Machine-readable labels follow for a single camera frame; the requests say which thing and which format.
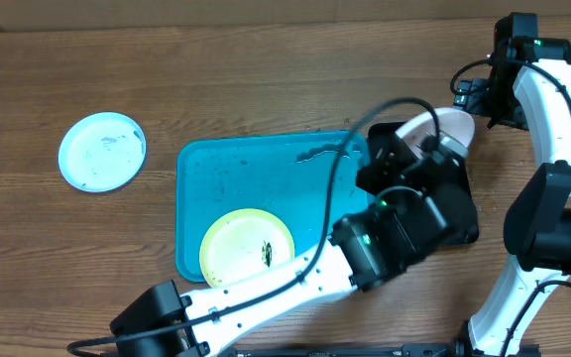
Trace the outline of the pink speckled plate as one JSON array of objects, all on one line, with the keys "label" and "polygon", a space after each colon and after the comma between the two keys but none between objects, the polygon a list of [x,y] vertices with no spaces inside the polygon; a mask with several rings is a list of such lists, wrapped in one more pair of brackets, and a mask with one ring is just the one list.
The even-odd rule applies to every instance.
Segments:
[{"label": "pink speckled plate", "polygon": [[[473,117],[461,110],[444,107],[436,108],[435,113],[439,119],[440,135],[446,133],[469,149],[475,134]],[[402,124],[395,133],[418,158],[421,158],[425,154],[420,148],[422,141],[429,135],[435,135],[432,116],[428,111],[423,112]]]}]

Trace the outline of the yellow plate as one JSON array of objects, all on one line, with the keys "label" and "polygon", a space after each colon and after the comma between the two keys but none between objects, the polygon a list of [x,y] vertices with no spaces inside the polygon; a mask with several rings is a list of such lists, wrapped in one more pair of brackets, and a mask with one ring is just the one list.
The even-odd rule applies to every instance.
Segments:
[{"label": "yellow plate", "polygon": [[206,283],[215,288],[288,262],[294,254],[292,235],[276,216],[244,208],[226,213],[209,227],[199,265]]}]

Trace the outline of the light blue plate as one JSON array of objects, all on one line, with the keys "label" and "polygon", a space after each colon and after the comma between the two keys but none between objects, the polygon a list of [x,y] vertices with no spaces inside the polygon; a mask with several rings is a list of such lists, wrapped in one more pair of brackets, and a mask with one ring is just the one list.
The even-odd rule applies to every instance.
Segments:
[{"label": "light blue plate", "polygon": [[67,131],[58,149],[57,163],[71,186],[102,193],[134,179],[146,155],[146,136],[136,121],[117,112],[99,112]]}]

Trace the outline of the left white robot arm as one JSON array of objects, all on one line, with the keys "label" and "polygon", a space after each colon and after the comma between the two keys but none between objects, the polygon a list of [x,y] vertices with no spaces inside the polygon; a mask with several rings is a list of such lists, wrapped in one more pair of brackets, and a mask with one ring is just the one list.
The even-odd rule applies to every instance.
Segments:
[{"label": "left white robot arm", "polygon": [[314,302],[366,292],[442,244],[479,236],[464,160],[472,137],[396,132],[373,144],[358,188],[374,196],[299,257],[238,283],[180,294],[154,286],[110,324],[121,356],[217,356],[255,328]]}]

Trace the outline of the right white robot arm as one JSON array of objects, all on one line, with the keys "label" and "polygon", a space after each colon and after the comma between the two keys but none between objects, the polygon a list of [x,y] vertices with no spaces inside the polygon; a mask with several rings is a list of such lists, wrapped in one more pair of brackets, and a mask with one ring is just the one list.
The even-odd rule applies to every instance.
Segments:
[{"label": "right white robot arm", "polygon": [[571,288],[571,44],[507,35],[485,62],[487,79],[453,76],[455,102],[492,125],[528,131],[537,169],[505,217],[505,267],[449,353],[536,356],[521,347],[523,335],[557,288]]}]

